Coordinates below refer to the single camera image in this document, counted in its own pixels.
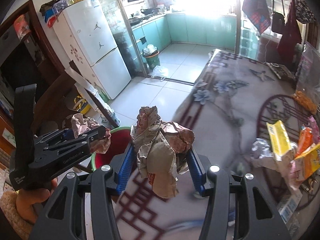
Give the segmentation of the person's left hand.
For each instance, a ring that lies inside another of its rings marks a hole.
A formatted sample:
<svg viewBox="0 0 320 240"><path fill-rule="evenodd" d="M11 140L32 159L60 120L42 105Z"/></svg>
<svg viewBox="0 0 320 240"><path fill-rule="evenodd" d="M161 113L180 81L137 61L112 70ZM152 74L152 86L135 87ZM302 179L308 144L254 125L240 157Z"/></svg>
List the person's left hand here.
<svg viewBox="0 0 320 240"><path fill-rule="evenodd" d="M16 198L17 213L28 223L35 224L38 215L33 207L34 204L45 202L57 188L57 178L51 181L51 190L36 189L26 191L21 189Z"/></svg>

